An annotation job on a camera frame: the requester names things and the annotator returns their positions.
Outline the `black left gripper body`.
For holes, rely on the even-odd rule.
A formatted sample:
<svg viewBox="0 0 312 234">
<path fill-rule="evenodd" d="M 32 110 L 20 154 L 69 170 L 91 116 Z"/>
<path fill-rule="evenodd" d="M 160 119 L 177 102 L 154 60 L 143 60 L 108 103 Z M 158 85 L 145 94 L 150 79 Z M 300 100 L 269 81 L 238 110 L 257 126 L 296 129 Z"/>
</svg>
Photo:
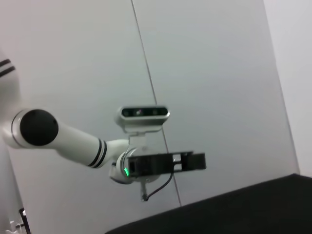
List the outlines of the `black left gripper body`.
<svg viewBox="0 0 312 234">
<path fill-rule="evenodd" d="M 128 177 L 158 176 L 182 172 L 182 164 L 193 152 L 177 152 L 131 156 L 128 158 Z"/>
</svg>

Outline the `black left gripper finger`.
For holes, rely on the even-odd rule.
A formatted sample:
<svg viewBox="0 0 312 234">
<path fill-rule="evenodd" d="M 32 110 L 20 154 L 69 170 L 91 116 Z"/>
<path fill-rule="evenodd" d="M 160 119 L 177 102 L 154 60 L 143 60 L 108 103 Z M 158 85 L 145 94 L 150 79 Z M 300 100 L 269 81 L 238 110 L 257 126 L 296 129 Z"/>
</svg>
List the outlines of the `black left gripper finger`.
<svg viewBox="0 0 312 234">
<path fill-rule="evenodd" d="M 174 172 L 187 172 L 206 169 L 204 153 L 181 153 L 180 160 L 174 159 Z"/>
</svg>

